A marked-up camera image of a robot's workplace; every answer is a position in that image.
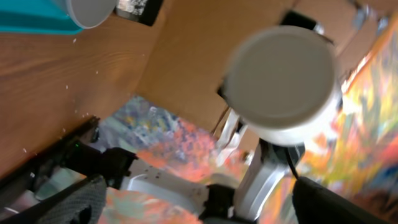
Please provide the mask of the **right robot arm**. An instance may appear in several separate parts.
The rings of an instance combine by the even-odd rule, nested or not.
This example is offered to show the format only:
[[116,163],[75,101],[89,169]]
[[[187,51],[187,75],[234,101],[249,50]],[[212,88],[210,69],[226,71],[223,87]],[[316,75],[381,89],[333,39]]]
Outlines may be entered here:
[[305,154],[303,144],[284,147],[259,140],[239,187],[203,185],[160,170],[133,152],[114,147],[101,152],[72,142],[62,166],[85,176],[102,175],[109,187],[143,192],[178,205],[203,223],[256,223],[278,183]]

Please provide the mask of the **white cup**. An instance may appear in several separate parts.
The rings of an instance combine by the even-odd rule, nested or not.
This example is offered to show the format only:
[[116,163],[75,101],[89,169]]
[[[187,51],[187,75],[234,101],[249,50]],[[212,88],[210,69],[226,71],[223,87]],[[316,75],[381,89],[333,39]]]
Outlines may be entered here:
[[104,22],[116,7],[117,0],[65,0],[68,15],[83,29],[92,29]]

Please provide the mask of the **grey bowl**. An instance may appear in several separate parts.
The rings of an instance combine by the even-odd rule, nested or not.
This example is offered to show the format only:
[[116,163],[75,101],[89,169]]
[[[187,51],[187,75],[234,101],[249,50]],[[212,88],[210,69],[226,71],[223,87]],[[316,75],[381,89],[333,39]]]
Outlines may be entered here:
[[296,26],[254,34],[235,51],[223,97],[261,139],[301,144],[326,129],[342,99],[340,66],[324,36]]

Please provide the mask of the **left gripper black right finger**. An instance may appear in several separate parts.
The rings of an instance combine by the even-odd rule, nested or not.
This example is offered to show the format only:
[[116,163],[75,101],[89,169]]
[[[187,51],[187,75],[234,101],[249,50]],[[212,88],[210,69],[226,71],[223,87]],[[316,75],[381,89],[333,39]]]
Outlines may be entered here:
[[385,192],[356,194],[344,198],[307,177],[299,177],[292,202],[299,224],[386,223]]

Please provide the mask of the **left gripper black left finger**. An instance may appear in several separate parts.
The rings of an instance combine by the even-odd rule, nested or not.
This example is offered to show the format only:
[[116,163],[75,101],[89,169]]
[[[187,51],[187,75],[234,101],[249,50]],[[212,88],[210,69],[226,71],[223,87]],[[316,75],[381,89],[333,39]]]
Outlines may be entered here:
[[106,204],[101,175],[81,180],[1,224],[97,224]]

